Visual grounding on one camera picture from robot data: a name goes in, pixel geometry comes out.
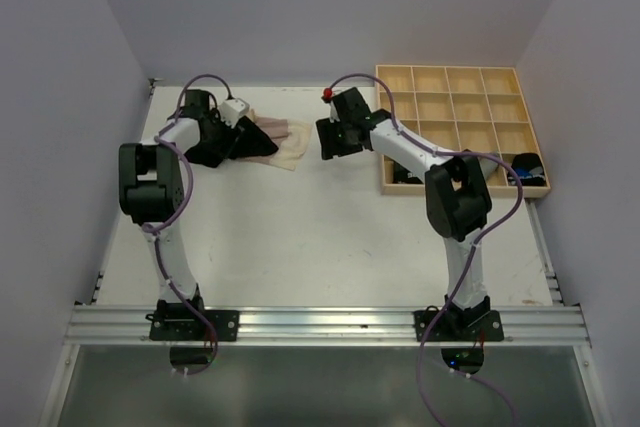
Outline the black underwear tan waistband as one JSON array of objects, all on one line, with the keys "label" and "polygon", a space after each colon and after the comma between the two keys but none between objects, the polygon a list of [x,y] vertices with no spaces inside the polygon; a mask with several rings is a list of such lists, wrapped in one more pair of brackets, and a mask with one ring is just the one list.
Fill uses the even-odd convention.
[{"label": "black underwear tan waistband", "polygon": [[[252,156],[269,156],[277,152],[278,147],[276,144],[248,117],[243,117],[237,125],[241,125],[244,128],[244,134],[237,147],[236,156],[230,160],[237,160]],[[192,164],[203,165],[210,168],[216,168],[223,161],[228,160],[206,159],[201,150],[200,141],[196,146],[190,148],[186,152],[186,157]]]}]

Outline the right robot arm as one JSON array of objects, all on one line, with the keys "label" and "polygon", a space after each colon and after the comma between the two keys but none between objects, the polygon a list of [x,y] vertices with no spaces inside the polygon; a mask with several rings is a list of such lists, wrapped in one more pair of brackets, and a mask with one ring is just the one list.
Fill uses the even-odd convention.
[{"label": "right robot arm", "polygon": [[445,326],[454,338],[470,338],[491,310],[478,253],[492,209],[481,162],[424,141],[384,109],[371,110],[357,88],[326,88],[322,100],[330,105],[330,116],[316,122],[324,160],[369,150],[422,180],[427,220],[446,251]]}]

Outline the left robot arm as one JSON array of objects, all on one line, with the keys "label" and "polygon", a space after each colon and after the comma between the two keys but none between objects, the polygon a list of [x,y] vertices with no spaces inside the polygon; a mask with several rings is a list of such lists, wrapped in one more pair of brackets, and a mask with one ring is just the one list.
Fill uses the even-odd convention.
[{"label": "left robot arm", "polygon": [[201,337],[208,326],[180,225],[194,192],[192,165],[228,158],[246,132],[249,110],[233,95],[215,104],[210,92],[186,89],[156,134],[118,150],[120,209],[148,244],[159,279],[158,315],[178,309],[172,326],[185,339]]}]

